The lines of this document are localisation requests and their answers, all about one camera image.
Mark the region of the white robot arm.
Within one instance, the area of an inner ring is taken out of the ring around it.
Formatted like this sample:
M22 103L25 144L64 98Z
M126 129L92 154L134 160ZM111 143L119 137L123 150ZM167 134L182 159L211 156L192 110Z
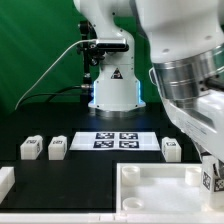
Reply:
M149 41L152 69L171 122L199 152L224 163L224 93L206 86L224 71L220 0L73 0L96 32L101 53L89 107L108 115L143 108L134 68L134 38L116 17L135 16Z

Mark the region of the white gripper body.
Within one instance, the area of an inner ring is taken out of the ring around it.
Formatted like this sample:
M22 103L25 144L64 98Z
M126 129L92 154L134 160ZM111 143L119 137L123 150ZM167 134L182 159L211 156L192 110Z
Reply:
M224 163L224 93L210 90L189 109L162 99L171 122L205 151Z

